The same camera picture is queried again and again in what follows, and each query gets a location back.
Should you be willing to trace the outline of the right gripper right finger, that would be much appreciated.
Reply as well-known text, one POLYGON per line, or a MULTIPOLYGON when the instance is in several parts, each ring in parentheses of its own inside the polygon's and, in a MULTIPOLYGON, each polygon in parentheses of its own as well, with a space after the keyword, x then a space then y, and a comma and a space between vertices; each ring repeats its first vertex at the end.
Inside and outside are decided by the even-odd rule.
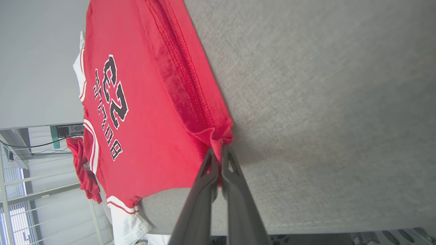
POLYGON ((228 245, 270 245, 241 166, 230 146, 222 150, 222 193, 227 200, 228 245))

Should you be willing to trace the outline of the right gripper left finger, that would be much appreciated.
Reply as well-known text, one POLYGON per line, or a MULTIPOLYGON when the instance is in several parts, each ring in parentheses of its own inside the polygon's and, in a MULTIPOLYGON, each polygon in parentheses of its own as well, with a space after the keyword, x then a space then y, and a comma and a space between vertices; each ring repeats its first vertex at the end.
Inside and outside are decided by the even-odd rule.
POLYGON ((176 222, 170 245, 208 245, 212 204, 217 197, 219 162, 210 148, 176 222))

